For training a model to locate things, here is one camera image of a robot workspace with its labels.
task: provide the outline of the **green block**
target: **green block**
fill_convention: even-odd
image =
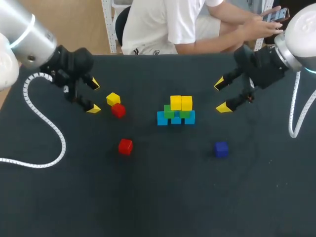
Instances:
[[[163,111],[164,112],[170,112],[171,111],[171,106],[170,105],[164,105],[163,106]]]
[[[190,118],[190,111],[180,111],[180,118],[181,119],[189,119]]]
[[[170,105],[163,106],[163,117],[165,119],[174,119],[174,111],[171,110]]]
[[[164,111],[163,116],[165,119],[174,119],[174,111]]]

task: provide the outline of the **black chair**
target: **black chair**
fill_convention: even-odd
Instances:
[[[118,42],[121,46],[123,46],[123,32],[125,28],[125,24],[127,22],[128,14],[129,14],[130,6],[125,8],[117,18],[115,23],[115,32],[117,34]]]

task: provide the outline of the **shorts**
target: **shorts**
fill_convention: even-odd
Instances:
[[[196,21],[196,39],[212,39],[219,37],[221,20],[212,16],[199,16]],[[134,50],[135,55],[178,54],[174,44],[164,41],[144,45]]]

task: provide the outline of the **blue block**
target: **blue block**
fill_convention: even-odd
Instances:
[[[215,155],[217,158],[224,158],[228,156],[228,144],[226,142],[215,143]]]
[[[181,124],[182,119],[180,118],[172,118],[171,119],[171,124]]]
[[[174,112],[174,117],[175,117],[175,118],[179,118],[179,117],[180,117],[180,111],[176,110],[176,111]]]
[[[184,119],[184,124],[195,124],[196,122],[196,112],[194,110],[190,111],[190,118]]]
[[[157,112],[157,125],[158,126],[166,126],[168,125],[168,119],[164,118],[164,112],[158,111]]]

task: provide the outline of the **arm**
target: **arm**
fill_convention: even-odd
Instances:
[[[208,54],[220,53],[238,43],[243,43],[243,34],[241,30],[235,30],[231,33],[213,39],[201,39],[190,44],[176,44],[178,54]]]
[[[242,25],[248,19],[258,16],[225,1],[218,6],[209,6],[208,11],[211,16],[234,25]]]

